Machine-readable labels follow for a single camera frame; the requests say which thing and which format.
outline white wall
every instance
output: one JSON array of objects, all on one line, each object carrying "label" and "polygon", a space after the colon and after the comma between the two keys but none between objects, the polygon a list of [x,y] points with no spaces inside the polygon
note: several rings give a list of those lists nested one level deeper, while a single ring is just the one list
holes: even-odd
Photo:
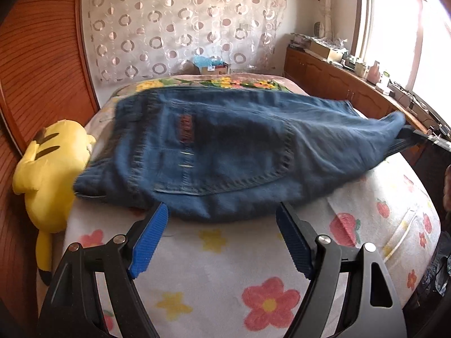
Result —
[{"label": "white wall", "polygon": [[283,22],[277,30],[275,75],[281,75],[283,72],[290,33],[313,35],[313,26],[317,22],[318,14],[319,3],[317,0],[287,0]]},{"label": "white wall", "polygon": [[332,23],[334,38],[348,39],[344,46],[351,49],[354,35],[357,0],[334,0]]}]

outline sheer curtain with circle pattern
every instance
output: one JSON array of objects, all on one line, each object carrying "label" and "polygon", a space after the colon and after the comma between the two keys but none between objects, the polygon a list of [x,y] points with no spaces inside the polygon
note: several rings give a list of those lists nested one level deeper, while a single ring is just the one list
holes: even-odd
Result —
[{"label": "sheer curtain with circle pattern", "polygon": [[103,82],[188,72],[194,55],[264,72],[285,7],[286,0],[89,0],[90,65]]}]

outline blue rubber gripper pad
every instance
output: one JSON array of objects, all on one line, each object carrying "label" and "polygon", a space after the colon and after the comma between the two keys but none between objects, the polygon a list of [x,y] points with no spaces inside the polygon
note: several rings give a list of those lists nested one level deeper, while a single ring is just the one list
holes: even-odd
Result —
[{"label": "blue rubber gripper pad", "polygon": [[310,247],[290,215],[281,206],[276,210],[276,222],[296,269],[303,273],[306,279],[311,280],[314,277],[314,268]]},{"label": "blue rubber gripper pad", "polygon": [[129,272],[133,279],[141,272],[147,270],[150,259],[152,259],[156,246],[168,223],[168,215],[168,207],[162,203],[136,242],[132,253],[132,263],[129,267]]}]

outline metal screw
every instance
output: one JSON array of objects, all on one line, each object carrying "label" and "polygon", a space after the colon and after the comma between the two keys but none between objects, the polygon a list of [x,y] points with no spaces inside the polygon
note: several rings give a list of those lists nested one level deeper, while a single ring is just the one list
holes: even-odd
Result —
[{"label": "metal screw", "polygon": [[68,247],[70,252],[76,252],[78,250],[78,248],[80,248],[80,244],[78,244],[78,243],[72,243]]},{"label": "metal screw", "polygon": [[125,241],[125,236],[124,235],[116,235],[113,238],[113,243],[115,244],[122,244]]},{"label": "metal screw", "polygon": [[330,244],[331,243],[331,238],[327,235],[320,235],[318,236],[318,241],[321,244]]},{"label": "metal screw", "polygon": [[365,243],[365,249],[370,253],[373,253],[376,251],[376,246],[373,243]]}]

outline back pocket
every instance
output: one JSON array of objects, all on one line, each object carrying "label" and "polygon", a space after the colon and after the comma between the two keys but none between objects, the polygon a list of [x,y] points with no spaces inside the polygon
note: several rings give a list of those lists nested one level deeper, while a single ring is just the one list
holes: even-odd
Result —
[{"label": "back pocket", "polygon": [[204,104],[161,117],[164,143],[156,192],[209,195],[279,179],[293,167],[294,131],[283,118]]}]

